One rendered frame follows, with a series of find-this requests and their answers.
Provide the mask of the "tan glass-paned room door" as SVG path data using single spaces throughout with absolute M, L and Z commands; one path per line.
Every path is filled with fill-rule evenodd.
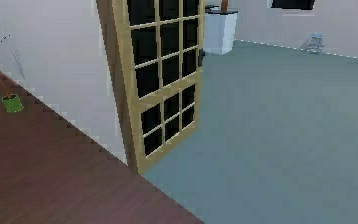
M 199 123 L 205 0 L 96 0 L 126 164 L 145 172 Z

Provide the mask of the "white cabinet with black top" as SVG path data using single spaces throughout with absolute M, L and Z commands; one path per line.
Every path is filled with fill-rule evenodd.
M 207 53 L 224 55 L 233 48 L 238 11 L 222 12 L 218 7 L 205 11 L 203 49 Z

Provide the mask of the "small grey folding chair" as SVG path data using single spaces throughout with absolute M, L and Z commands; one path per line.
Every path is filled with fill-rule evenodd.
M 313 33 L 306 42 L 305 50 L 321 53 L 324 47 L 323 39 L 322 33 Z

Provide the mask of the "black window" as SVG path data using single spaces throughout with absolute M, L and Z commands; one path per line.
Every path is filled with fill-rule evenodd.
M 315 0 L 273 0 L 271 7 L 280 9 L 312 10 Z

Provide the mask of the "house plant in green pot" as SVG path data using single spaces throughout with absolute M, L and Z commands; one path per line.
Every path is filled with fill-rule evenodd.
M 4 96 L 1 97 L 2 105 L 7 113 L 17 113 L 24 109 L 20 97 L 17 94 L 13 94 L 9 91 L 7 86 L 3 82 L 4 74 L 0 71 L 0 86 L 4 91 Z

